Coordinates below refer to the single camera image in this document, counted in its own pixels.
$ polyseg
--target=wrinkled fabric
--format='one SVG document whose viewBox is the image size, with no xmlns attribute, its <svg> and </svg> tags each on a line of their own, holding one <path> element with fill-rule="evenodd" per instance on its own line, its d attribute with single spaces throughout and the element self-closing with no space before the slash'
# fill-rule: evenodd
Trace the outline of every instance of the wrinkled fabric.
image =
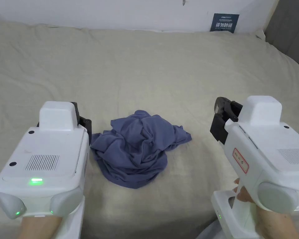
<svg viewBox="0 0 299 239">
<path fill-rule="evenodd" d="M 192 139 L 182 126 L 144 110 L 111 120 L 111 126 L 111 131 L 92 135 L 91 149 L 103 175 L 127 188 L 139 188 L 152 181 L 166 168 L 165 150 Z"/>
</svg>

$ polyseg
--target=finger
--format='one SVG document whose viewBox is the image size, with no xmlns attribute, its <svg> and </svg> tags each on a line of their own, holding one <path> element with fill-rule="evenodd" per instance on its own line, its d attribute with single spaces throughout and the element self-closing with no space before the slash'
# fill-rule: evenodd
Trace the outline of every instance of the finger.
<svg viewBox="0 0 299 239">
<path fill-rule="evenodd" d="M 245 199 L 246 199 L 247 202 L 252 202 L 252 203 L 254 202 L 245 187 L 242 187 L 241 190 L 240 190 L 240 192 L 244 195 L 244 197 L 245 197 Z"/>
<path fill-rule="evenodd" d="M 254 202 L 245 187 L 241 188 L 239 194 L 237 195 L 237 199 L 242 202 Z"/>
<path fill-rule="evenodd" d="M 243 195 L 241 192 L 236 197 L 237 197 L 237 199 L 239 201 L 248 202 L 248 200 L 246 199 L 245 195 Z"/>
</svg>

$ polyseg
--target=beige bedsheet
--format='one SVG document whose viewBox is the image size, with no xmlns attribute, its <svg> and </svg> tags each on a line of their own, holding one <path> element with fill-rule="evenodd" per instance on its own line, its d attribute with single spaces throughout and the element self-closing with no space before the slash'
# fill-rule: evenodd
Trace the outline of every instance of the beige bedsheet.
<svg viewBox="0 0 299 239">
<path fill-rule="evenodd" d="M 215 219 L 213 191 L 236 178 L 209 132 L 215 99 L 249 95 L 277 98 L 299 132 L 299 65 L 254 35 L 0 23 L 0 171 L 45 101 L 78 102 L 94 133 L 137 109 L 159 114 L 193 140 L 136 190 L 108 182 L 91 159 L 82 238 L 195 238 Z M 0 238 L 19 223 L 0 209 Z"/>
</svg>

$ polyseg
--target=human hand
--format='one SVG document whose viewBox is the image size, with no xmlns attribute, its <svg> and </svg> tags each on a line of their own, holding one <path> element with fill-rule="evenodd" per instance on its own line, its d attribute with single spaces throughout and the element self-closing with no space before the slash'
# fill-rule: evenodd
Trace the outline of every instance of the human hand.
<svg viewBox="0 0 299 239">
<path fill-rule="evenodd" d="M 239 178 L 237 178 L 234 183 L 235 184 L 239 184 Z M 238 187 L 235 187 L 233 189 L 234 192 L 237 192 L 237 189 Z M 251 198 L 250 194 L 247 192 L 247 189 L 243 186 L 239 192 L 239 194 L 237 194 L 236 198 L 239 200 L 239 201 L 242 201 L 242 202 L 251 202 L 251 203 L 254 203 L 253 199 Z"/>
</svg>

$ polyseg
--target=handle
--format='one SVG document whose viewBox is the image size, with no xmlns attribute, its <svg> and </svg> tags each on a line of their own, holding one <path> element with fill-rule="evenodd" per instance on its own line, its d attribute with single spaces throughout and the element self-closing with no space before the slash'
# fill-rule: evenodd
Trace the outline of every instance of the handle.
<svg viewBox="0 0 299 239">
<path fill-rule="evenodd" d="M 242 181 L 239 182 L 237 188 L 237 194 L 239 194 L 241 188 L 243 186 Z M 234 204 L 232 207 L 232 212 L 234 217 L 236 218 L 238 224 L 246 229 L 246 230 L 255 230 L 255 212 L 256 212 L 256 204 L 250 202 L 242 202 L 237 198 L 234 200 Z"/>
</svg>

